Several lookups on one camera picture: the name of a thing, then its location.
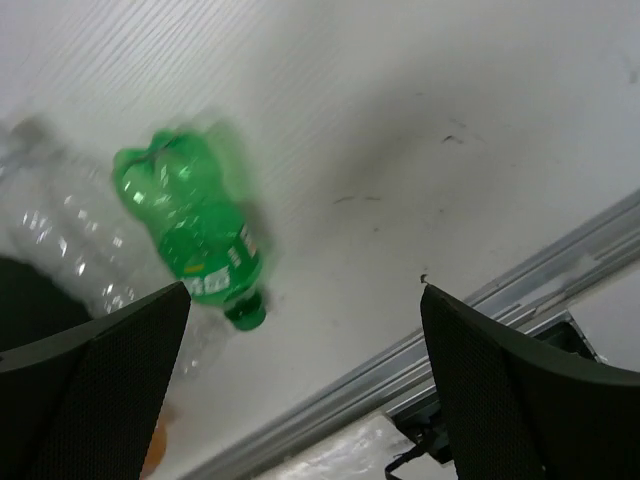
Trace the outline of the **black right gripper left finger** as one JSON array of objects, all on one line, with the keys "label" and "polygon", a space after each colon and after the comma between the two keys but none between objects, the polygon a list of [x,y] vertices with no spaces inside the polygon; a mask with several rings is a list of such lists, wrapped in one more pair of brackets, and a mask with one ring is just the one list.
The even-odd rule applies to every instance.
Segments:
[{"label": "black right gripper left finger", "polygon": [[190,305],[177,282],[3,351],[2,478],[139,478]]}]

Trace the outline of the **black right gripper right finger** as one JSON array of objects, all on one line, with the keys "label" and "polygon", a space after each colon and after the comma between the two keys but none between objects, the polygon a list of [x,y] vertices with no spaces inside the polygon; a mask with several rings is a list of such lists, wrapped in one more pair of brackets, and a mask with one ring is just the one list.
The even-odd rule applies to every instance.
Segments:
[{"label": "black right gripper right finger", "polygon": [[433,285],[420,312],[459,478],[638,478],[638,373],[547,345]]}]

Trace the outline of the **clear unlabelled plastic bottle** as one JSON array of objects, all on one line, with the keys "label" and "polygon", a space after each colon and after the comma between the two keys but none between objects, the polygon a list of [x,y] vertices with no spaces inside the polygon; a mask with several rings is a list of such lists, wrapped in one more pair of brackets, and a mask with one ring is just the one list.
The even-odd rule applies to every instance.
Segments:
[{"label": "clear unlabelled plastic bottle", "polygon": [[94,316],[176,280],[105,166],[35,119],[1,129],[1,225],[19,257]]}]

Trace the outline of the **green plastic soda bottle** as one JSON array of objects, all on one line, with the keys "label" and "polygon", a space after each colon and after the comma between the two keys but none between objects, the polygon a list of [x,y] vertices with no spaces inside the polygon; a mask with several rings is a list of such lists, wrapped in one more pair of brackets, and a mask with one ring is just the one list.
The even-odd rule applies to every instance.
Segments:
[{"label": "green plastic soda bottle", "polygon": [[148,146],[115,154],[111,178],[125,208],[146,227],[160,258],[195,302],[221,310],[240,331],[264,322],[262,257],[203,133],[158,130]]}]

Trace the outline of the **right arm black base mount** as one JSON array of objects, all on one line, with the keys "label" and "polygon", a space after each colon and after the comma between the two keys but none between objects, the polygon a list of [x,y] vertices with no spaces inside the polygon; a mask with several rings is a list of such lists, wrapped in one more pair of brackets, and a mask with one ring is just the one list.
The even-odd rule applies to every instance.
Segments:
[{"label": "right arm black base mount", "polygon": [[[518,321],[519,332],[547,345],[582,358],[597,361],[598,356],[568,311],[547,319]],[[409,449],[397,454],[384,468],[386,479],[401,479],[398,470],[418,458],[433,460],[443,470],[453,465],[448,431],[437,392],[431,388],[424,399],[402,407],[391,419],[410,441]]]}]

